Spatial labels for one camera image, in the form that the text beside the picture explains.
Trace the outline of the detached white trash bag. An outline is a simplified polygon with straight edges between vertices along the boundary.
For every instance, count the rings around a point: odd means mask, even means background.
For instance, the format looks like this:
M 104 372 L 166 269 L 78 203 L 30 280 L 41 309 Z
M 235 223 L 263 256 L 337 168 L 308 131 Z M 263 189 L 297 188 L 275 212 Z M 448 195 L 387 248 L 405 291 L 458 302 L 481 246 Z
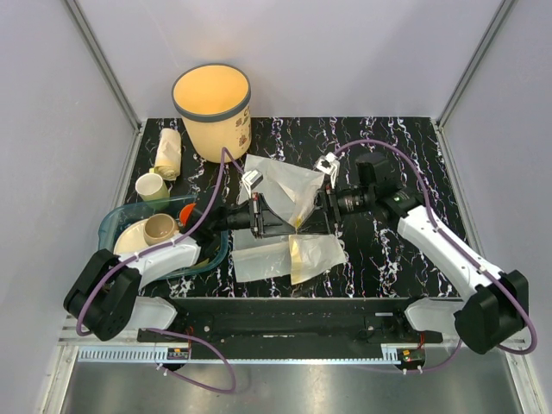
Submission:
M 322 172 L 252 154 L 246 157 L 245 170 L 262 174 L 255 190 L 294 229 L 313 211 L 316 191 L 324 179 Z M 299 285 L 348 261 L 334 234 L 256 239 L 249 229 L 233 232 L 231 256 L 239 283 L 288 275 L 292 285 Z

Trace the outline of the white trash bag roll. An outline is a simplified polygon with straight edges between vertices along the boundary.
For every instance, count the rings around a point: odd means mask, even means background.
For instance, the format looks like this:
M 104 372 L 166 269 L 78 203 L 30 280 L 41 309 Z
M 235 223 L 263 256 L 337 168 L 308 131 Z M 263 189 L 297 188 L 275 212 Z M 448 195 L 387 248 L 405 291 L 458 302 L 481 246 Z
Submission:
M 166 181 L 175 181 L 181 172 L 182 138 L 174 129 L 162 129 L 155 155 L 154 166 L 149 172 L 157 173 Z

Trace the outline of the yellow trash bin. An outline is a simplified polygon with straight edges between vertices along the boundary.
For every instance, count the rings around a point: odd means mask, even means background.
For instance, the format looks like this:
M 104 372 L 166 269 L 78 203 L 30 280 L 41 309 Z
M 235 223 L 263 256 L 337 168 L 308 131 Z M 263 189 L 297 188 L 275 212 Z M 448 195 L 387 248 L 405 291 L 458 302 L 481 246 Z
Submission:
M 228 163 L 249 150 L 251 92 L 247 75 L 226 64 L 197 66 L 175 80 L 172 102 L 199 156 Z

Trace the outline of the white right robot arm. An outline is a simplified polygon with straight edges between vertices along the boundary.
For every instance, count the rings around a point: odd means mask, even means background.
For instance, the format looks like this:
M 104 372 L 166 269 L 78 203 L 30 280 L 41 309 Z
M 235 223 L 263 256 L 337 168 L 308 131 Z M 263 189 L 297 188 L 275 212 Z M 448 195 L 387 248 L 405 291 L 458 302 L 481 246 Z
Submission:
M 460 300 L 412 299 L 391 322 L 394 336 L 410 342 L 422 331 L 458 336 L 472 351 L 485 354 L 528 327 L 529 283 L 483 259 L 436 218 L 423 194 L 398 182 L 385 155 L 364 154 L 355 166 L 359 184 L 337 187 L 339 160 L 320 157 L 325 178 L 313 211 L 298 233 L 329 234 L 345 216 L 369 213 L 418 248 L 452 283 Z

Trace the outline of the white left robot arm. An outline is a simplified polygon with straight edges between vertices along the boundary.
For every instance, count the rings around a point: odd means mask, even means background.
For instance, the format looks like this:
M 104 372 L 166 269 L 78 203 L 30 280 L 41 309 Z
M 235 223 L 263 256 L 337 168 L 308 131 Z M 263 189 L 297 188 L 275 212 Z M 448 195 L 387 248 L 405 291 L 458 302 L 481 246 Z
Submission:
M 156 328 L 164 339 L 175 342 L 185 334 L 186 320 L 167 300 L 140 297 L 143 287 L 208 258 L 225 230 L 247 229 L 257 238 L 295 232 L 260 193 L 236 206 L 217 206 L 213 200 L 204 207 L 189 204 L 184 213 L 175 234 L 165 241 L 129 254 L 100 249 L 91 256 L 63 302 L 77 320 L 78 336 L 109 341 L 134 324 Z

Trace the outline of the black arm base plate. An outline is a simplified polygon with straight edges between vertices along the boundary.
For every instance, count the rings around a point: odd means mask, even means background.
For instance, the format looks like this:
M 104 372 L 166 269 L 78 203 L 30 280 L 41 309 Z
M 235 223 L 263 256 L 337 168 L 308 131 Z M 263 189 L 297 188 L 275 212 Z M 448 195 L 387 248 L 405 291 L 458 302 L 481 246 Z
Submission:
M 169 330 L 210 342 L 230 337 L 340 336 L 368 342 L 437 344 L 402 315 L 405 298 L 182 298 Z

